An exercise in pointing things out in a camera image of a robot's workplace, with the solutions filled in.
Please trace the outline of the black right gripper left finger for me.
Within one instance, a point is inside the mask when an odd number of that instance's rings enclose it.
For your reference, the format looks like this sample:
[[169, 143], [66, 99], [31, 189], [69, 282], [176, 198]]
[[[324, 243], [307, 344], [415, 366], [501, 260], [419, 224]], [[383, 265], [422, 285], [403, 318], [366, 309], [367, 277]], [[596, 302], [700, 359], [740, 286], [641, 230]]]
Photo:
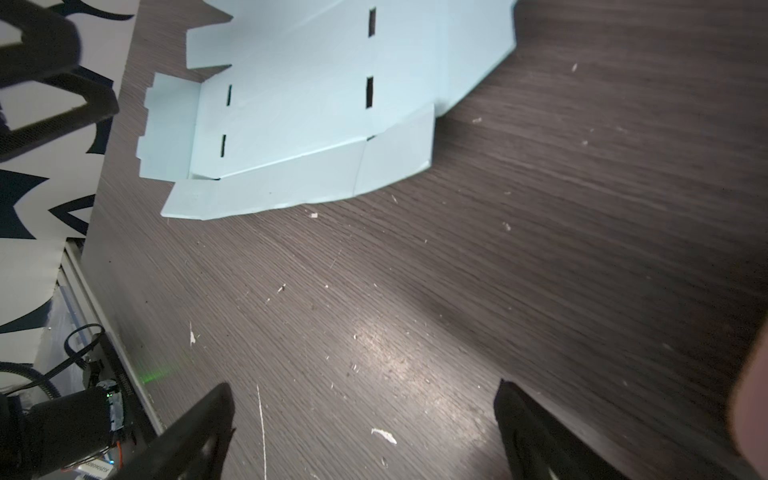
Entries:
[[234, 434], [234, 413], [230, 385], [217, 385], [115, 477], [219, 479]]

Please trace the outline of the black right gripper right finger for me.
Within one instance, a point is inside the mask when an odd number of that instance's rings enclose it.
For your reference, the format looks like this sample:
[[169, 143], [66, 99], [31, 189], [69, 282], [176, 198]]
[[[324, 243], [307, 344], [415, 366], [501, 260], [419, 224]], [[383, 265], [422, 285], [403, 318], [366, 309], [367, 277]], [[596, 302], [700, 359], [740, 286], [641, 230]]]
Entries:
[[625, 477], [514, 382], [500, 381], [493, 408], [515, 479]]

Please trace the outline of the light blue paper box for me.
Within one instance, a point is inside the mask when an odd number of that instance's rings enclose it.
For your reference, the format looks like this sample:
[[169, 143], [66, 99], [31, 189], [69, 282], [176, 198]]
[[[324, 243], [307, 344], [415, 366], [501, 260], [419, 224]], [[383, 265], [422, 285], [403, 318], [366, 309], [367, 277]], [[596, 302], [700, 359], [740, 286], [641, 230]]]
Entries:
[[137, 144], [162, 215], [212, 220], [352, 198], [429, 168], [436, 120], [516, 46], [510, 1], [219, 1], [157, 74]]

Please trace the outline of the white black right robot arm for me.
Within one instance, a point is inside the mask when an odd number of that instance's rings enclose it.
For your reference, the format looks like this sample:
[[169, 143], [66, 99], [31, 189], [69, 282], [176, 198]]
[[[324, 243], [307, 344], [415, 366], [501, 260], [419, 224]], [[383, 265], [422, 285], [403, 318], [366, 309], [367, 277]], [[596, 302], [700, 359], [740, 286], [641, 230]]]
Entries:
[[[1, 476], [35, 479], [115, 445], [116, 395], [102, 387], [24, 411], [1, 399]], [[221, 383], [117, 473], [119, 479], [218, 479], [234, 434], [232, 390]], [[622, 473], [541, 407], [502, 381], [494, 413], [515, 479], [620, 479]]]

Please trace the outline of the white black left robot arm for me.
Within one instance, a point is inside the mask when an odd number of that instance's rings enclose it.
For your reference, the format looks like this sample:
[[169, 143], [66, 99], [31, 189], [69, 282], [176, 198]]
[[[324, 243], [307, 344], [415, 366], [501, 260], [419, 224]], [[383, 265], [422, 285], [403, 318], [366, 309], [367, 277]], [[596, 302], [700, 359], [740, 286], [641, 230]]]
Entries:
[[32, 1], [3, 1], [1, 20], [20, 30], [18, 43], [1, 47], [1, 87], [37, 82], [78, 95], [84, 104], [22, 128], [1, 128], [1, 160], [10, 161], [46, 143], [119, 112], [113, 88], [76, 73], [82, 43], [76, 25]]

